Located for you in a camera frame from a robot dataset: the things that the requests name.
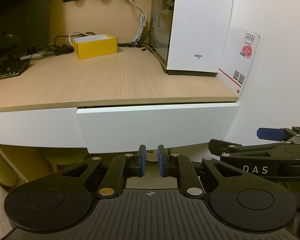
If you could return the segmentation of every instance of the blue finger pad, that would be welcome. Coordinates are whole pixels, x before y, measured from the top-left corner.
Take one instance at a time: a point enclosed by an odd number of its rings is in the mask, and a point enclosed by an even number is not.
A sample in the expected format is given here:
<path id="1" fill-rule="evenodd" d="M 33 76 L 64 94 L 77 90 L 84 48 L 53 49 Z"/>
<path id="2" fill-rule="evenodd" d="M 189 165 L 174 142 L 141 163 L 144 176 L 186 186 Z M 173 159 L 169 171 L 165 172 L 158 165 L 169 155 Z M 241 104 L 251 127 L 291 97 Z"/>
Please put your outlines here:
<path id="1" fill-rule="evenodd" d="M 282 142 L 286 138 L 283 129 L 259 128 L 257 131 L 259 139 Z"/>
<path id="2" fill-rule="evenodd" d="M 158 147 L 158 166 L 159 166 L 160 176 L 163 176 L 163 158 L 162 158 L 162 153 L 160 151 L 160 147 Z"/>
<path id="3" fill-rule="evenodd" d="M 141 175 L 145 175 L 145 166 L 146 166 L 146 147 L 143 148 L 142 154 L 142 165 L 141 165 Z"/>

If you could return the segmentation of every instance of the yellow cardboard box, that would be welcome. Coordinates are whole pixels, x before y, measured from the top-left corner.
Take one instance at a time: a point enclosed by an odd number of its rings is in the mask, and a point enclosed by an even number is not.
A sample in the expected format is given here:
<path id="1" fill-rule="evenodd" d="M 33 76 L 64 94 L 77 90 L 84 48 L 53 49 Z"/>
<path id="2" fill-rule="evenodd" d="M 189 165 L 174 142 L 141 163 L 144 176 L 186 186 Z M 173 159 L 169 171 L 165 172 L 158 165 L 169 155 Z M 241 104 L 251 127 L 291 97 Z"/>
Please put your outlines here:
<path id="1" fill-rule="evenodd" d="M 78 59 L 115 54 L 118 51 L 118 39 L 106 34 L 75 38 L 72 45 Z"/>

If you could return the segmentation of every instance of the qr code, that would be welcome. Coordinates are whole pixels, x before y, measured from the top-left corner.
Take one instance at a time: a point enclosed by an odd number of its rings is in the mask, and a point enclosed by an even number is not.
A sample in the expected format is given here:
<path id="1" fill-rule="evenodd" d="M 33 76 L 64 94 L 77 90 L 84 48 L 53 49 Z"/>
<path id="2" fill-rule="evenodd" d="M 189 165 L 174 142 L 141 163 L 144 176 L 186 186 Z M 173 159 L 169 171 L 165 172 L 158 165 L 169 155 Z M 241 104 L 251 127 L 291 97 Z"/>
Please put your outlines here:
<path id="1" fill-rule="evenodd" d="M 243 82 L 244 82 L 244 79 L 245 79 L 245 76 L 244 76 L 244 75 L 242 75 L 242 74 L 240 74 L 240 77 L 239 77 L 239 80 L 238 80 L 238 82 L 239 82 L 240 84 L 243 84 Z"/>
<path id="2" fill-rule="evenodd" d="M 236 71 L 234 72 L 233 78 L 234 78 L 235 80 L 238 80 L 239 74 L 240 74 L 239 71 L 236 70 Z"/>

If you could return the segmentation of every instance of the white drawer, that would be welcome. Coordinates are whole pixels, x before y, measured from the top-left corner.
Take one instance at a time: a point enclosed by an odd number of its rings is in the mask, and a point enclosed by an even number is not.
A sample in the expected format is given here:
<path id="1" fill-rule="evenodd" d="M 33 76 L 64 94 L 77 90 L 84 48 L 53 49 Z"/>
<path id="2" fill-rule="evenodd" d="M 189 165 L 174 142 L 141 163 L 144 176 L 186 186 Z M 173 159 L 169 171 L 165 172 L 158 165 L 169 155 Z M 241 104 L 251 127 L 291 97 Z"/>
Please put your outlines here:
<path id="1" fill-rule="evenodd" d="M 223 139 L 237 103 L 121 106 L 78 109 L 77 118 L 89 153 L 137 151 Z"/>
<path id="2" fill-rule="evenodd" d="M 0 113 L 0 144 L 32 147 L 85 147 L 77 108 Z"/>

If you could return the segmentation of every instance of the screw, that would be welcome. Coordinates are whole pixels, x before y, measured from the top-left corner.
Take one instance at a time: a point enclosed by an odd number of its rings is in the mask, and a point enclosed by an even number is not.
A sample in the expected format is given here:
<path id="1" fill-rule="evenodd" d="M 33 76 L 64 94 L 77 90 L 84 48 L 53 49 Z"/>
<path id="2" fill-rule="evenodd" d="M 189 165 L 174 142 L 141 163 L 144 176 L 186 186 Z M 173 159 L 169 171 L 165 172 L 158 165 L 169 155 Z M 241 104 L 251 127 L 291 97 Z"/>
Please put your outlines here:
<path id="1" fill-rule="evenodd" d="M 202 189 L 197 188 L 197 187 L 191 187 L 187 190 L 187 193 L 192 195 L 192 196 L 198 196 L 203 193 Z"/>
<path id="2" fill-rule="evenodd" d="M 102 188 L 99 190 L 99 194 L 103 196 L 111 196 L 114 193 L 114 190 L 109 187 Z"/>

